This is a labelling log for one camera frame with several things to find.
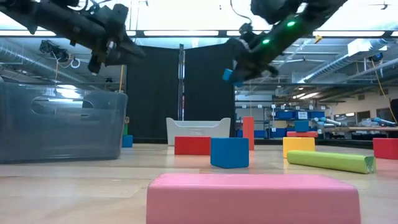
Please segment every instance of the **green cylinder block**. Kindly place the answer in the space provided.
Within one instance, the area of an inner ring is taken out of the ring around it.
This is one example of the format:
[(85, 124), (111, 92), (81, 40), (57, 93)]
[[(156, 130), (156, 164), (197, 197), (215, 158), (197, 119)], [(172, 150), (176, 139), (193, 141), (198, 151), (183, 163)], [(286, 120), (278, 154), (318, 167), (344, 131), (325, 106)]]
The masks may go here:
[(376, 171), (374, 156), (362, 156), (335, 152), (289, 151), (290, 164), (321, 167), (370, 174)]

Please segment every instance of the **pink foam block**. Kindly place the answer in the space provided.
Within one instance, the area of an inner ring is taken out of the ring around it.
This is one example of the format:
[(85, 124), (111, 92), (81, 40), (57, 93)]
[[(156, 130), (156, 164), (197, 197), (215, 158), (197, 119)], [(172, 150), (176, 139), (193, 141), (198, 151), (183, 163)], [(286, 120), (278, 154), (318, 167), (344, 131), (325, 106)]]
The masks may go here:
[(163, 174), (147, 224), (360, 224), (358, 191), (322, 175)]

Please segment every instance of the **red rectangular block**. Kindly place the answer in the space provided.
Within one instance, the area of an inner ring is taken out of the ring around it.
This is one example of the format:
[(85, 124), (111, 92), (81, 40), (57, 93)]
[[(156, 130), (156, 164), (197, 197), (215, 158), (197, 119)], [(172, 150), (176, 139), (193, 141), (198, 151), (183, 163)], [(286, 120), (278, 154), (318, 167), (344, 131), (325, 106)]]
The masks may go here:
[(249, 150), (254, 150), (254, 117), (243, 117), (243, 137), (249, 139)]
[(288, 131), (287, 132), (287, 137), (300, 137), (300, 138), (317, 138), (318, 133), (316, 131), (307, 131), (304, 133), (298, 133), (296, 131)]
[(398, 159), (398, 139), (374, 138), (374, 157), (381, 159)]
[(209, 136), (176, 136), (174, 141), (175, 155), (210, 155), (211, 137)]

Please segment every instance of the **vertical pole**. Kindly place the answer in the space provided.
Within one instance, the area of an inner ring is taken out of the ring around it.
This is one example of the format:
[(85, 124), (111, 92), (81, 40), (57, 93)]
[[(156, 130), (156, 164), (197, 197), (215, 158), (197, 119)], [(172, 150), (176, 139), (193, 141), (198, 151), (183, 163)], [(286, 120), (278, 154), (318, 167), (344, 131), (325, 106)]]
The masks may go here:
[(266, 138), (266, 107), (262, 107), (262, 128), (264, 129), (264, 139)]
[(183, 89), (184, 89), (184, 63), (185, 52), (184, 45), (180, 44), (180, 53), (178, 55), (178, 120), (183, 120)]

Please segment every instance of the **yellow block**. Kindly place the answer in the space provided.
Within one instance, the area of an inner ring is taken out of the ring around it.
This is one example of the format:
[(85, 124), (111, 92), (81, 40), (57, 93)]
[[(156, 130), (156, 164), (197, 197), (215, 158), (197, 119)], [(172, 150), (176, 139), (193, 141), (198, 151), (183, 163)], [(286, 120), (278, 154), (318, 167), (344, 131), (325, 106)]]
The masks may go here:
[(315, 151), (315, 138), (284, 137), (284, 158), (293, 150)]

